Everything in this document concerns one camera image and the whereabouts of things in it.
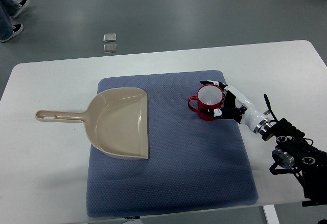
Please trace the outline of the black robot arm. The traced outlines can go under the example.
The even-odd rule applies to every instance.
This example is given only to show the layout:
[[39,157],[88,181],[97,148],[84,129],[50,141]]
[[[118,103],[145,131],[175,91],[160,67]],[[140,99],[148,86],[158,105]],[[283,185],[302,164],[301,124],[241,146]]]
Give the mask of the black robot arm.
[[306,138],[285,118],[278,120],[273,113],[269,98],[264,94],[268,113],[273,120],[266,122],[260,134],[264,141],[275,137],[276,146],[271,155],[274,163],[269,170],[273,175],[292,174],[303,188],[302,206],[326,205],[326,152],[313,146],[313,140]]

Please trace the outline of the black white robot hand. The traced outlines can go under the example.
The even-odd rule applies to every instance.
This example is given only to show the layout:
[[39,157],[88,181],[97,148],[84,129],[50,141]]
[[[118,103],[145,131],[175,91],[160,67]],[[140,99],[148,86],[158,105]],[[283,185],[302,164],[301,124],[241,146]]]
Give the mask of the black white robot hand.
[[213,119],[232,119],[244,124],[255,134],[263,135],[272,127],[271,120],[235,87],[220,81],[204,80],[201,84],[214,84],[222,89],[223,100],[221,108],[202,108],[201,113]]

